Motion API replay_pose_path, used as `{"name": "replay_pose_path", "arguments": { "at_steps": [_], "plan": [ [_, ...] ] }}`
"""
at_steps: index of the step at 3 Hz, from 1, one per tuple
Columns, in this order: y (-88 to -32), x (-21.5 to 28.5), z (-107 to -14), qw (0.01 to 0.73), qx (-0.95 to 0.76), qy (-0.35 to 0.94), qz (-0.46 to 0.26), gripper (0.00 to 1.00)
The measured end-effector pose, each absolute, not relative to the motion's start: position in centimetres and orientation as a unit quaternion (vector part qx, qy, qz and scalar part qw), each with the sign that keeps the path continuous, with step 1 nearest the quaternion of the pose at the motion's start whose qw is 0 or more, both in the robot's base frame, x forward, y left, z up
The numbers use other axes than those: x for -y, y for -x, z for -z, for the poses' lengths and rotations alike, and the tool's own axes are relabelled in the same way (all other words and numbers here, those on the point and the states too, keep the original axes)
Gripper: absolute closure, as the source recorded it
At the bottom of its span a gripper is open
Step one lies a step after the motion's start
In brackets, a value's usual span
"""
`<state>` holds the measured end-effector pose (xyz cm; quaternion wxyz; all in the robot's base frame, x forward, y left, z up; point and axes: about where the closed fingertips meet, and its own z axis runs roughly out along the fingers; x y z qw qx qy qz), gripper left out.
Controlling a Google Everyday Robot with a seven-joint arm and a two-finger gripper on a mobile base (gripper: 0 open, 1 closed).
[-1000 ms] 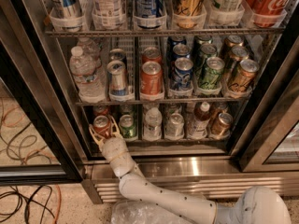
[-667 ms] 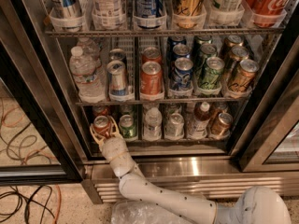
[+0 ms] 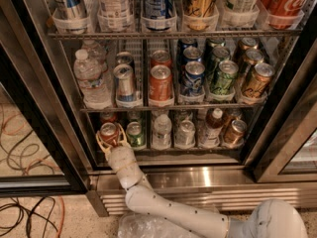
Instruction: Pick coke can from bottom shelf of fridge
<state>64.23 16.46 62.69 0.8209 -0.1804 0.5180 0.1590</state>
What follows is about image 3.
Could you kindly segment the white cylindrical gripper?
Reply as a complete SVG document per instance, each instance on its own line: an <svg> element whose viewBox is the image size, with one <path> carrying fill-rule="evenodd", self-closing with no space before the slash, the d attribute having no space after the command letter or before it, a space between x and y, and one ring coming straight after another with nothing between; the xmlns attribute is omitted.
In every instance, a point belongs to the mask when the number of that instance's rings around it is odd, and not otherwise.
<svg viewBox="0 0 317 238"><path fill-rule="evenodd" d="M128 189L143 182L144 173L137 163L134 150L130 147L125 133L118 135L117 147L114 148L101 139L99 132L96 133L95 137L108 165L116 174L123 189Z"/></svg>

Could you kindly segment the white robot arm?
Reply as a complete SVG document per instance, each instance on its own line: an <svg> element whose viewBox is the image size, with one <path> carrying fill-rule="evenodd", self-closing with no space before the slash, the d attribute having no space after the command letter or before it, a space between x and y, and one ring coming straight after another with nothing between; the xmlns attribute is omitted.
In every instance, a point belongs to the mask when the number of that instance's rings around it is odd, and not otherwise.
<svg viewBox="0 0 317 238"><path fill-rule="evenodd" d="M125 139L113 145L100 135L96 140L136 213L162 217L203 238L308 238L298 211L280 199L263 201L246 221L168 200L154 192Z"/></svg>

